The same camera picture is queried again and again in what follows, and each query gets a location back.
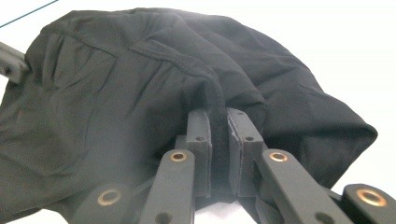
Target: wrinkled cloth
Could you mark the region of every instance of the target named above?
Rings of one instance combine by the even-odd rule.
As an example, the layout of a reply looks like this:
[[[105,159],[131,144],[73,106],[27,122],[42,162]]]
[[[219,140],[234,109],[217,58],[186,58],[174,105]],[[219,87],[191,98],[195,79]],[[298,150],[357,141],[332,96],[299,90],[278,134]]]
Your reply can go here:
[[[227,107],[328,188],[377,135],[287,49],[226,17],[72,11],[25,61],[31,73],[7,84],[0,107],[0,222],[101,183],[144,181],[196,108],[210,119],[215,192],[230,192]]]

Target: screw hole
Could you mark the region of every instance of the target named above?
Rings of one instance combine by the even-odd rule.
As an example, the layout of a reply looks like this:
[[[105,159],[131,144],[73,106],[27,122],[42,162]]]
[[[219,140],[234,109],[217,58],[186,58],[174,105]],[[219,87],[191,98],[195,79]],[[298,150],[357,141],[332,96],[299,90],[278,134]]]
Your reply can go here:
[[[169,224],[172,221],[172,216],[169,213],[160,213],[155,217],[156,224]]]
[[[364,201],[365,203],[368,203],[370,205],[376,206],[376,207],[384,207],[387,206],[387,200],[381,196],[379,193],[370,190],[370,189],[358,189],[356,191],[358,194],[359,198]]]
[[[273,152],[273,153],[271,153],[271,154],[270,154],[270,158],[271,158],[273,161],[287,161],[287,160],[288,160],[288,157],[287,157],[285,154],[280,153],[280,152]]]
[[[332,217],[325,213],[318,212],[315,214],[315,218],[319,221],[320,224],[334,224],[334,220]]]
[[[116,189],[108,189],[98,197],[98,203],[102,206],[109,206],[117,203],[121,198],[121,193]]]
[[[184,161],[187,159],[187,155],[183,152],[175,152],[171,155],[172,161]]]

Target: seam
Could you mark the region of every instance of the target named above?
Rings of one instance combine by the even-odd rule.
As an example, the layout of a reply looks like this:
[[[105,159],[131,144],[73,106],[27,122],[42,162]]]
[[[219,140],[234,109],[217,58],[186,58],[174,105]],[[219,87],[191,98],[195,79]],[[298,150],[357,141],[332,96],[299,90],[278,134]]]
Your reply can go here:
[[[214,147],[215,150],[213,150],[213,159],[212,162],[216,163],[221,160],[221,158],[224,156],[224,151],[226,150],[225,147],[225,141],[227,138],[227,135],[223,129],[223,121],[225,122],[225,125],[227,124],[227,118],[226,118],[226,108],[225,108],[225,102],[222,96],[222,90],[221,87],[219,86],[219,83],[213,78],[208,75],[206,75],[204,72],[201,72],[197,69],[193,69],[189,66],[187,66],[185,63],[183,63],[177,56],[171,55],[165,52],[159,52],[158,50],[151,49],[147,44],[144,44],[142,42],[135,44],[134,46],[131,46],[129,50],[144,55],[146,57],[149,57],[153,60],[161,60],[161,61],[166,61],[169,63],[174,64],[176,67],[181,69],[186,73],[186,75],[190,77],[202,77],[205,78],[206,80],[209,81],[211,86],[215,89],[215,94],[216,94],[216,101],[215,101],[215,106],[214,108],[217,111],[217,115],[214,117],[214,124],[213,127],[215,129],[214,133],[214,146],[217,147],[217,149]],[[229,167],[228,163],[221,165],[220,167],[214,166],[214,163],[211,164],[212,169],[217,168],[216,170],[212,170],[210,173],[211,174],[216,174],[214,177],[218,176],[219,174],[222,174],[224,172],[228,172]],[[211,179],[211,182],[218,185],[217,181],[215,179]]]
[[[103,46],[103,45],[100,45],[100,44],[98,44],[98,43],[95,43],[95,42],[91,41],[91,40],[90,40],[89,38],[87,38],[87,37],[83,37],[83,36],[81,36],[81,35],[78,35],[78,34],[76,34],[76,33],[73,33],[73,32],[71,32],[71,31],[68,31],[68,30],[46,27],[46,28],[44,28],[44,29],[41,31],[41,34],[46,34],[46,35],[51,35],[51,34],[65,35],[65,36],[74,38],[74,39],[76,39],[77,41],[81,42],[82,44],[85,44],[85,45],[87,45],[87,46],[89,46],[89,47],[91,47],[91,48],[99,49],[99,50],[101,50],[101,51],[103,51],[103,52],[106,52],[106,53],[108,53],[108,54],[110,54],[110,55],[116,57],[116,58],[119,58],[119,57],[120,57],[120,54],[117,53],[115,50],[113,50],[113,49],[111,49],[111,48],[107,48],[107,47],[105,47],[105,46]]]

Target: white background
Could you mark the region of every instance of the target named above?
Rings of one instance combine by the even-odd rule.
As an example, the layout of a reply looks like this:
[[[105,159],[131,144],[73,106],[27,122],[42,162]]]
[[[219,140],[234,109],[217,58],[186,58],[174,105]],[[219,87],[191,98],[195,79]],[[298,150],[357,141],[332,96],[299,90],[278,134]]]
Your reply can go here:
[[[48,2],[7,1],[1,6],[0,25]],[[232,17],[280,42],[310,67],[323,90],[348,104],[378,130],[375,143],[352,164],[333,190],[342,193],[347,184],[365,183],[396,198],[396,3],[193,2],[60,0],[1,28],[0,41],[25,52],[43,26],[72,9],[173,7]],[[7,80],[0,78],[3,95]],[[198,224],[253,223],[236,203],[215,204],[197,214]],[[13,223],[65,222],[57,214],[43,211]]]

